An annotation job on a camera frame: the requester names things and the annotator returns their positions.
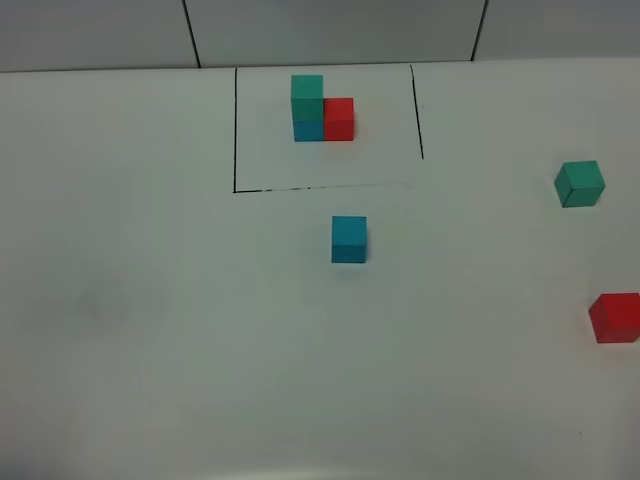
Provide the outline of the blue template block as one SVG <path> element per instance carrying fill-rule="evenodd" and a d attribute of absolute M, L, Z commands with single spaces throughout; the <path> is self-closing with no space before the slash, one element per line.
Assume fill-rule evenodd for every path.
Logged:
<path fill-rule="evenodd" d="M 293 135 L 295 142 L 323 142 L 324 122 L 320 121 L 294 121 Z"/>

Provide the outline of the green template block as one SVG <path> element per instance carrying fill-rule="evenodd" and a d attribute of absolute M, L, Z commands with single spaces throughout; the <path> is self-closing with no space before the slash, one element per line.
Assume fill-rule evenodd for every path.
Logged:
<path fill-rule="evenodd" d="M 294 122 L 321 122 L 324 115 L 323 76 L 292 75 L 290 104 Z"/>

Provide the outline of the red template block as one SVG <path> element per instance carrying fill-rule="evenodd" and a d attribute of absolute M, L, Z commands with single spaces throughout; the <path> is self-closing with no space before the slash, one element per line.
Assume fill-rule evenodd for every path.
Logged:
<path fill-rule="evenodd" d="M 354 99 L 324 99 L 324 140 L 353 141 L 355 138 Z"/>

